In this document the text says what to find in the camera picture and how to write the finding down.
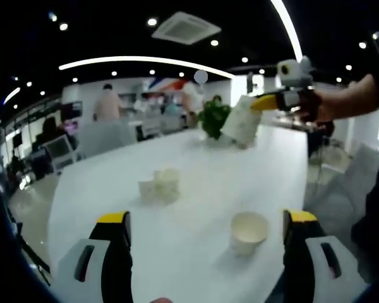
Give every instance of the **green plant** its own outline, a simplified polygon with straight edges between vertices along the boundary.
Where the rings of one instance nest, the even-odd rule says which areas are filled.
[[[202,122],[202,129],[209,137],[218,140],[227,116],[230,114],[231,107],[222,105],[219,101],[211,100],[205,103],[203,111],[198,114],[199,121]]]

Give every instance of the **air conditioning vent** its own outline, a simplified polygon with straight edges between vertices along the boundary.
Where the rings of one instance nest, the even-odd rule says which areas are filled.
[[[186,45],[194,44],[222,29],[198,17],[178,12],[163,22],[152,37]]]

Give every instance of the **curved light strip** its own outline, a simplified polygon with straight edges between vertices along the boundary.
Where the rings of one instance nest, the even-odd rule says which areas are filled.
[[[4,99],[3,105],[8,102],[11,98],[13,98],[17,93],[19,93],[21,88],[17,87],[15,90],[13,90],[11,93],[8,94],[8,96]]]
[[[295,58],[298,62],[301,62],[302,60],[302,48],[299,43],[298,35],[296,35],[295,28],[293,26],[291,17],[289,16],[288,11],[286,10],[286,7],[282,0],[271,0],[272,5],[277,10],[278,15],[280,16],[280,19],[282,20],[282,23],[285,26],[286,32],[288,34],[289,40],[291,41],[293,51],[295,53]]]
[[[87,65],[87,64],[101,63],[101,62],[115,62],[115,61],[143,61],[143,62],[167,63],[167,64],[186,66],[187,68],[202,69],[209,73],[218,74],[219,76],[223,76],[229,79],[234,78],[233,74],[226,73],[225,71],[221,71],[219,69],[210,68],[205,65],[187,62],[187,61],[175,60],[175,59],[146,57],[146,56],[114,56],[114,57],[101,57],[101,58],[86,59],[86,60],[81,60],[81,61],[76,61],[76,62],[60,65],[59,69],[62,71],[64,69],[75,68],[77,66],[82,66],[82,65]]]

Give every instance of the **white table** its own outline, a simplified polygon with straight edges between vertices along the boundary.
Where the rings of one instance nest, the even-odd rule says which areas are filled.
[[[306,135],[260,126],[256,146],[211,147],[199,130],[144,141],[63,170],[49,219],[49,256],[59,260],[87,238],[104,213],[131,212],[135,302],[264,302],[283,264],[282,209],[301,209],[307,176]],[[142,203],[138,181],[156,169],[181,173],[179,201]],[[230,250],[231,217],[254,210],[269,221],[252,258]]]

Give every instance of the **black ceiling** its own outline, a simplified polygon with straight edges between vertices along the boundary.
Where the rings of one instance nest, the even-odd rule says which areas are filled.
[[[310,57],[322,81],[335,83],[341,77],[345,83],[357,80],[370,70],[376,60],[370,44],[371,31],[376,26],[360,1],[284,0],[293,20],[303,54]],[[77,77],[79,83],[111,78],[111,71],[118,77],[148,76],[150,69],[157,76],[176,77],[186,69],[170,64],[149,62],[109,62],[91,64],[59,71],[58,66],[73,61],[104,56],[154,56],[179,59],[204,64],[221,70],[236,66],[267,66],[294,57],[286,30],[269,0],[251,4],[235,2],[177,2],[159,1],[54,1],[45,4],[17,1],[3,9],[3,26],[0,31],[0,53],[3,80],[0,82],[2,99],[14,88],[21,92],[11,101],[22,110],[40,100],[41,90],[47,94],[61,92],[65,85]],[[48,12],[53,11],[58,20],[52,22]],[[155,28],[147,26],[150,17],[157,17],[161,24],[177,11],[184,11],[203,18],[222,31],[193,45],[152,39]],[[66,22],[68,30],[61,32],[59,24]],[[211,39],[219,45],[212,47]],[[358,47],[367,41],[368,47]],[[242,57],[249,62],[241,62]],[[346,64],[352,71],[346,70]],[[17,76],[19,81],[12,80]],[[223,79],[214,76],[213,80]],[[32,81],[31,88],[26,82]],[[12,116],[12,106],[4,108],[5,116]]]

